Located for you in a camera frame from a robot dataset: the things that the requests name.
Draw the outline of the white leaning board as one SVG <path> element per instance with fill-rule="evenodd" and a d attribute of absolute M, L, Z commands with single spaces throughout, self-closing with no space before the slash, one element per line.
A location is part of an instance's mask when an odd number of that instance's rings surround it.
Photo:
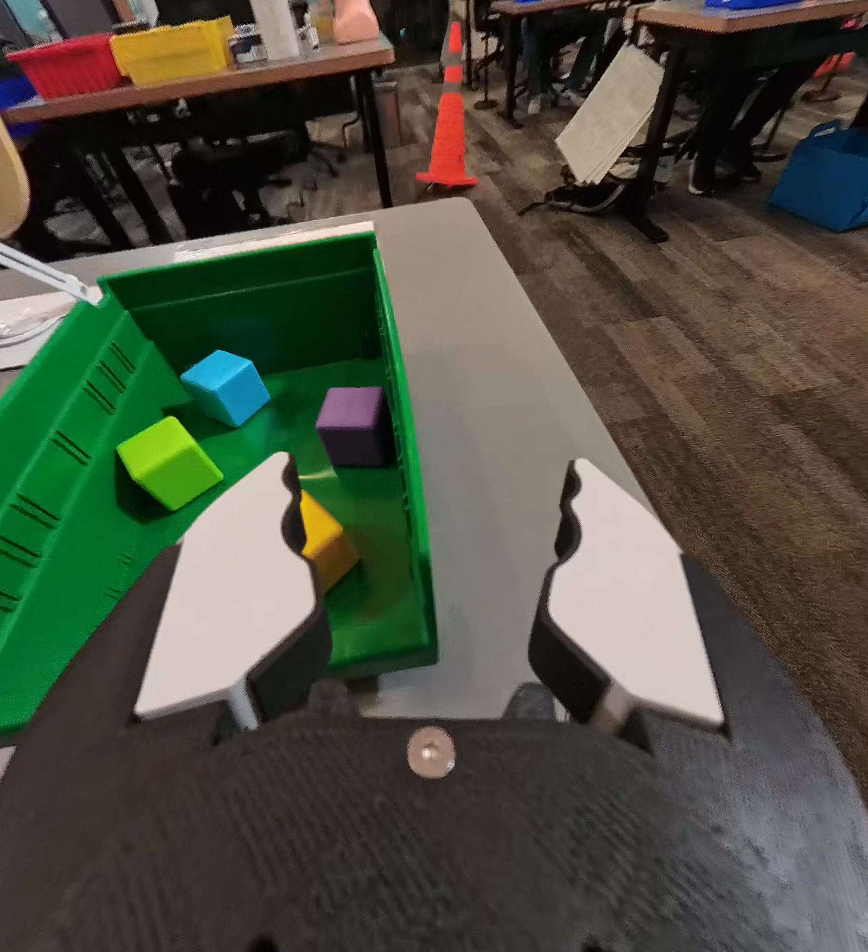
<path fill-rule="evenodd" d="M 599 184 L 651 118 L 664 69 L 624 46 L 561 131 L 557 149 L 577 184 Z"/>

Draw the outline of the blue cube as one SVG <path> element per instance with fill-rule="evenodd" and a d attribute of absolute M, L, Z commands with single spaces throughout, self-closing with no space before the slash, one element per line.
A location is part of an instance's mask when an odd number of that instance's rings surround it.
<path fill-rule="evenodd" d="M 179 375 L 195 407 L 208 418 L 238 428 L 271 402 L 255 365 L 247 358 L 216 350 Z"/>

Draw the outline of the purple cube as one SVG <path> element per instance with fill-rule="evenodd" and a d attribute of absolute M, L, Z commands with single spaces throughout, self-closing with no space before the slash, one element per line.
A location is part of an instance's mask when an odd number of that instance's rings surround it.
<path fill-rule="evenodd" d="M 391 414 L 380 386 L 329 387 L 316 433 L 336 470 L 382 469 L 392 464 Z"/>

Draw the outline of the wooden top table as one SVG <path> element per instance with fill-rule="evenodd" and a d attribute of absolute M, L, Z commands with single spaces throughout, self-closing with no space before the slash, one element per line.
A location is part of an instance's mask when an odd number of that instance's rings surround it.
<path fill-rule="evenodd" d="M 320 112 L 315 108 L 321 87 L 329 82 L 345 80 L 354 84 L 356 103 L 363 107 L 380 205 L 392 208 L 389 168 L 372 77 L 394 64 L 395 49 L 380 34 L 376 39 L 354 44 L 328 44 L 309 58 L 230 67 L 219 73 L 142 88 L 123 86 L 50 100 L 35 97 L 4 111 L 2 116 L 10 127 L 30 123 L 52 127 L 66 158 L 83 152 L 105 155 L 130 205 L 140 216 L 149 241 L 167 244 L 172 237 L 166 223 L 124 152 L 194 137 L 208 138 L 211 132 L 222 138 L 251 136 L 339 114 L 341 109 Z M 222 105 L 217 118 L 187 117 L 170 120 L 167 125 L 147 120 L 132 123 L 127 118 L 132 113 L 167 110 L 179 101 L 196 109 L 204 100 Z"/>
<path fill-rule="evenodd" d="M 655 172 L 674 105 L 689 66 L 706 67 L 705 97 L 694 132 L 685 144 L 693 156 L 698 184 L 713 184 L 721 156 L 751 161 L 757 135 L 735 136 L 733 124 L 751 94 L 751 78 L 789 66 L 795 78 L 774 109 L 833 54 L 868 54 L 868 1 L 863 2 L 656 2 L 636 12 L 639 26 L 654 35 L 659 53 L 667 54 L 665 71 L 647 128 L 642 159 L 621 204 L 624 217 L 654 244 L 669 236 L 649 218 Z M 854 125 L 868 129 L 868 93 Z"/>

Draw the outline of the yellow cube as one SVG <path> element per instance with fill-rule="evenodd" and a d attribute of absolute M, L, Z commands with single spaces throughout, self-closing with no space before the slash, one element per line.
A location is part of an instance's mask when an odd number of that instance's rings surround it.
<path fill-rule="evenodd" d="M 358 564 L 359 556 L 342 524 L 307 490 L 300 496 L 306 535 L 303 556 L 316 568 L 323 593 L 328 593 Z"/>

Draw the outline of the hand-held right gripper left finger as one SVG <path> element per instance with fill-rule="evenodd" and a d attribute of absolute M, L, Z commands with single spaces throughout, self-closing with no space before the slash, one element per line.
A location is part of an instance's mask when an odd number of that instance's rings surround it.
<path fill-rule="evenodd" d="M 253 730 L 305 700 L 332 634 L 306 541 L 294 457 L 279 451 L 191 524 L 134 714 L 157 720 L 223 703 Z"/>

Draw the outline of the lime green cube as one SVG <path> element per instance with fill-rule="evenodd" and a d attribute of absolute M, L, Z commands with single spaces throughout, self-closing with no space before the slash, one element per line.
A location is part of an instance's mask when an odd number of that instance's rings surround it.
<path fill-rule="evenodd" d="M 131 480 L 171 512 L 225 481 L 222 470 L 173 415 L 123 440 L 116 454 Z"/>

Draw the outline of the laminated paper sheet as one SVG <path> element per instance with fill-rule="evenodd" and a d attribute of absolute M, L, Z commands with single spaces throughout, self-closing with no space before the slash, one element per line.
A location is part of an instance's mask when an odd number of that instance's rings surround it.
<path fill-rule="evenodd" d="M 350 241 L 362 236 L 374 236 L 376 233 L 373 221 L 362 221 L 343 225 L 335 225 L 314 230 L 299 230 L 280 233 L 266 238 L 233 241 L 227 244 L 212 247 L 194 248 L 182 247 L 174 255 L 175 264 L 196 263 L 241 254 L 270 251 L 275 248 L 295 248 L 309 244 L 320 244 L 331 241 Z"/>

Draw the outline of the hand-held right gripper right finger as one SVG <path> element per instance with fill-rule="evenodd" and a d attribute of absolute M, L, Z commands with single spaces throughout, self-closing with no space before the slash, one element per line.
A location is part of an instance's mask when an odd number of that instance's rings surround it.
<path fill-rule="evenodd" d="M 529 663 L 569 718 L 619 736 L 639 715 L 720 732 L 725 711 L 685 558 L 662 523 L 587 459 L 567 465 L 556 558 Z"/>

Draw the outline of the white cylinder container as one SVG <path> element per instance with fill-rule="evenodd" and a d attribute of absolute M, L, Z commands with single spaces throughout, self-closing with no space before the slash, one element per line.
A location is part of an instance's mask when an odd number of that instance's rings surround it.
<path fill-rule="evenodd" d="M 290 2 L 251 0 L 249 4 L 268 60 L 300 58 L 297 27 Z"/>

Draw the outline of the yellow plastic bin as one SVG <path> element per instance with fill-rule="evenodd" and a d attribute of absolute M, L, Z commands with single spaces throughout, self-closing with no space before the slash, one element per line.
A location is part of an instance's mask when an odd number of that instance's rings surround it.
<path fill-rule="evenodd" d="M 121 76 L 135 87 L 158 86 L 226 71 L 235 33 L 229 16 L 113 34 L 110 49 Z"/>

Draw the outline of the red plastic bin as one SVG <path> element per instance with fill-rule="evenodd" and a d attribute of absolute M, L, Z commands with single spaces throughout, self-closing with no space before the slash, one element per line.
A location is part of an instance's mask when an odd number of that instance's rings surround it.
<path fill-rule="evenodd" d="M 41 44 L 5 54 L 43 99 L 118 89 L 126 83 L 111 49 L 112 33 Z"/>

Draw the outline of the grey desk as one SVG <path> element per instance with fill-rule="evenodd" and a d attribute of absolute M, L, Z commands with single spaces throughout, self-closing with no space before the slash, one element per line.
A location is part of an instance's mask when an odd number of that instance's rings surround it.
<path fill-rule="evenodd" d="M 461 293 L 473 289 L 472 266 L 447 227 L 473 241 L 475 263 L 498 277 L 499 253 L 487 252 L 485 226 L 451 201 L 415 213 L 431 232 L 408 234 L 410 212 L 390 212 L 380 226 L 391 252 L 395 303 L 409 303 L 407 373 L 416 399 L 420 454 L 435 532 L 435 590 L 447 625 L 440 674 L 404 676 L 407 693 L 383 703 L 400 719 L 363 719 L 308 708 L 210 745 L 209 728 L 235 726 L 223 703 L 157 720 L 131 714 L 141 686 L 143 650 L 151 649 L 157 609 L 164 605 L 178 555 L 150 565 L 51 691 L 40 718 L 25 732 L 0 781 L 0 863 L 10 873 L 75 880 L 100 844 L 130 830 L 131 848 L 156 850 L 142 823 L 177 821 L 185 796 L 259 794 L 265 818 L 276 820 L 262 858 L 288 869 L 278 847 L 311 832 L 324 840 L 304 854 L 300 881 L 315 885 L 329 872 L 354 868 L 356 836 L 392 853 L 390 869 L 418 872 L 421 860 L 447 863 L 457 884 L 474 861 L 510 878 L 538 869 L 528 842 L 551 843 L 552 822 L 594 807 L 613 814 L 590 821 L 590 833 L 569 836 L 597 850 L 627 829 L 633 843 L 671 823 L 667 798 L 656 793 L 645 755 L 617 737 L 569 718 L 529 663 L 529 639 L 543 578 L 553 565 L 559 501 L 566 475 L 562 428 L 578 421 L 563 401 L 565 379 L 552 373 L 548 336 L 539 358 L 524 346 L 531 311 L 507 280 L 507 303 L 520 301 L 514 333 L 488 344 L 500 319 L 477 318 L 461 340 L 459 319 L 435 317 L 447 293 L 423 278 L 407 294 L 406 239 L 411 252 L 433 251 L 461 268 Z M 83 710 L 50 721 L 49 702 L 66 707 L 77 692 Z"/>

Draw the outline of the black backpack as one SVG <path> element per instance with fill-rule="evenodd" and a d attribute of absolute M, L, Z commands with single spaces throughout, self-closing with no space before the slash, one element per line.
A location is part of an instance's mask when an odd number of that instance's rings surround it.
<path fill-rule="evenodd" d="M 625 196 L 630 182 L 608 173 L 597 184 L 580 184 L 568 170 L 563 171 L 563 182 L 548 190 L 541 199 L 534 200 L 517 212 L 518 217 L 535 210 L 560 210 L 582 216 L 602 216 L 615 211 Z"/>

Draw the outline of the green plastic bin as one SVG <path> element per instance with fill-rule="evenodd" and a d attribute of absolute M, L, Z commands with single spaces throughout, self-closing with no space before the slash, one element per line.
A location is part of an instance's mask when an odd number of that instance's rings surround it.
<path fill-rule="evenodd" d="M 378 676 L 439 659 L 416 426 L 377 234 L 109 275 L 0 398 L 0 742 L 13 742 L 131 587 L 178 555 L 198 517 L 273 454 L 345 528 L 357 566 L 323 593 L 322 674 Z M 271 402 L 231 428 L 179 375 L 210 353 L 250 360 Z M 334 469 L 316 433 L 329 387 L 380 386 L 392 464 Z M 225 481 L 168 511 L 116 446 L 178 418 Z"/>

